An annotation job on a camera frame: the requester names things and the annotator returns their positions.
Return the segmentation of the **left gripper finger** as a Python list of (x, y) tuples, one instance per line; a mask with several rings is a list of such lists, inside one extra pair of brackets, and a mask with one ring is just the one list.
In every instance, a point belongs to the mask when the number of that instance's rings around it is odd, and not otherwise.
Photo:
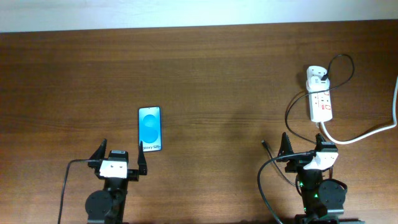
[(106, 152), (106, 145), (107, 145), (107, 139), (103, 139), (103, 141), (99, 145), (99, 148), (97, 148), (97, 150), (91, 155), (90, 160), (104, 159), (104, 155)]
[(139, 174), (140, 175), (147, 175), (147, 162), (146, 158), (144, 155), (144, 147), (143, 147), (143, 142), (139, 142), (139, 154), (137, 158), (137, 164), (139, 168)]

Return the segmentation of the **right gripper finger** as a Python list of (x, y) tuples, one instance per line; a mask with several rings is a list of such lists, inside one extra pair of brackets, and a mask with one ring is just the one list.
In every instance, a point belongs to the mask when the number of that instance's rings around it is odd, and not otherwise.
[(315, 147), (315, 151), (317, 152), (321, 152), (322, 150), (324, 150), (326, 148), (326, 146), (324, 145), (325, 143), (325, 138), (318, 133), (316, 136), (316, 147)]
[(293, 154), (292, 145), (290, 143), (290, 139), (286, 132), (282, 133), (282, 139), (280, 144), (280, 149), (277, 157), (279, 158), (278, 162), (288, 162), (292, 160)]

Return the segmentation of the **blue Galaxy S25+ smartphone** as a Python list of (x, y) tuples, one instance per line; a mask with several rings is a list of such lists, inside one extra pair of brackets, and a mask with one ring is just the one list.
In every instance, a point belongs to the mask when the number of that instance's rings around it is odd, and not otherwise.
[(144, 152), (162, 150), (161, 110), (159, 106), (139, 108), (139, 142)]

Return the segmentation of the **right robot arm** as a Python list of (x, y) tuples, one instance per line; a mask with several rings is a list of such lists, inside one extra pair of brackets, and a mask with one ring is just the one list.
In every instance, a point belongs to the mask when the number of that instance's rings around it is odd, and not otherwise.
[(330, 170), (337, 157), (335, 143), (316, 135), (316, 146), (303, 154), (294, 153), (289, 137), (282, 134), (277, 162), (286, 163), (286, 173), (296, 173), (295, 184), (302, 198), (304, 214), (295, 223), (362, 223), (359, 219), (341, 219), (348, 187), (323, 173)]

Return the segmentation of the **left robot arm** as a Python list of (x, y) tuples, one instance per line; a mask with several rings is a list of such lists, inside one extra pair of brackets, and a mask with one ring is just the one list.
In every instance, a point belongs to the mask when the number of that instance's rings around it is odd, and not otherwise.
[(147, 175), (147, 162), (143, 143), (139, 143), (137, 169), (129, 169), (129, 154), (126, 151), (110, 151), (105, 157), (107, 140), (90, 157), (88, 167), (95, 170), (95, 176), (104, 180), (103, 189), (93, 192), (86, 200), (85, 210), (88, 223), (122, 223), (128, 183), (137, 182)]

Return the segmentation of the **white USB charger plug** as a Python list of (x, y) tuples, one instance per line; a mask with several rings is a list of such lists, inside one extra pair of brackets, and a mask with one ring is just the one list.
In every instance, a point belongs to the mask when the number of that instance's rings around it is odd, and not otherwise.
[(306, 82), (306, 88), (308, 92), (324, 91), (329, 89), (329, 79), (321, 80), (318, 76), (311, 76)]

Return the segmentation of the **white power strip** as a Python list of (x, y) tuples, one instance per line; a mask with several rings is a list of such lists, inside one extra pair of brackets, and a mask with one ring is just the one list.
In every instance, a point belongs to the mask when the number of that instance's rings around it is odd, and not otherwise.
[[(321, 78), (327, 73), (327, 70), (319, 66), (309, 66), (307, 68), (307, 79), (311, 76)], [(333, 118), (331, 110), (331, 99), (329, 91), (308, 92), (308, 101), (310, 108), (310, 119), (315, 123), (329, 121)]]

